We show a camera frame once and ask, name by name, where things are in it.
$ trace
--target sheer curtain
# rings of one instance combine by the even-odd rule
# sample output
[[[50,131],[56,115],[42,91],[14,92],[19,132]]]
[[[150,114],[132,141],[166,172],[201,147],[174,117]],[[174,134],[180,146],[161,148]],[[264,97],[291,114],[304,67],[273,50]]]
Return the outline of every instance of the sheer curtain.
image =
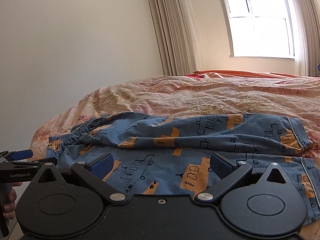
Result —
[[[318,76],[320,27],[313,0],[288,0],[288,2],[292,14],[296,74]]]
[[[191,0],[149,0],[165,75],[202,70]]]

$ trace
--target bed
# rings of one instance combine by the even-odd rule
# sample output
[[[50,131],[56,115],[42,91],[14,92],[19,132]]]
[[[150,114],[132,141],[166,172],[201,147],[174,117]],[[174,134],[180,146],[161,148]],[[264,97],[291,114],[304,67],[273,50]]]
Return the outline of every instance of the bed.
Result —
[[[314,147],[302,157],[320,167],[320,79],[287,74],[196,72],[188,77],[158,76],[100,88],[65,113],[41,126],[30,148],[33,160],[44,158],[49,136],[70,132],[92,117],[125,111],[163,117],[265,113],[298,117]],[[320,239],[320,222],[303,227],[306,240]]]

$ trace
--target silver bolt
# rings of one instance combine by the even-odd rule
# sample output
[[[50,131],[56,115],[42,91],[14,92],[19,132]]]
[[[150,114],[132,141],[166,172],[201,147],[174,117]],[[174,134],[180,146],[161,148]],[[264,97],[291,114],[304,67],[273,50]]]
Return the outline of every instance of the silver bolt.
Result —
[[[159,204],[165,204],[165,203],[166,203],[166,200],[165,200],[165,199],[158,199],[158,203],[159,203]]]
[[[209,201],[213,199],[213,195],[210,193],[200,193],[198,195],[198,199],[202,200],[202,201]]]
[[[113,193],[110,195],[110,199],[113,201],[122,201],[125,200],[125,195],[122,193]]]

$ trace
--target wrinkled fabric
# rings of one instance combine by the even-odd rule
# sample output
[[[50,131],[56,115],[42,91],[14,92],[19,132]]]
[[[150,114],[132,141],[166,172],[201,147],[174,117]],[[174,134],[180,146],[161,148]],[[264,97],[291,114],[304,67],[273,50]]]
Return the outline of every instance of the wrinkled fabric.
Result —
[[[49,136],[106,113],[136,111],[186,118],[208,114],[264,113],[299,117],[314,147],[303,157],[320,162],[319,78],[152,77],[100,88],[40,127],[30,148],[33,160],[46,155]]]
[[[236,70],[202,70],[194,71],[196,75],[208,78],[229,78],[229,77],[244,77],[244,78],[301,78],[302,76],[286,74],[286,73],[272,73],[272,72],[249,72]]]
[[[180,119],[121,112],[50,137],[47,157],[56,157],[63,168],[112,154],[110,169],[104,166],[111,172],[103,180],[127,195],[194,196],[220,180],[210,166],[215,152],[254,168],[278,162],[306,203],[308,224],[320,217],[320,171],[314,160],[295,156],[310,147],[313,142],[298,118],[223,114]]]

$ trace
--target human hand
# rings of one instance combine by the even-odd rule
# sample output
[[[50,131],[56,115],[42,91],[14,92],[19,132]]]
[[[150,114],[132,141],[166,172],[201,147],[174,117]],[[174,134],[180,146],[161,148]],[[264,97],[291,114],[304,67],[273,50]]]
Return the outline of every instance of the human hand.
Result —
[[[15,182],[12,184],[13,187],[21,186],[22,182]],[[10,202],[6,205],[4,205],[3,216],[7,219],[13,219],[14,218],[14,210],[16,209],[15,200],[17,199],[17,193],[14,189],[11,190],[11,192],[8,195]]]

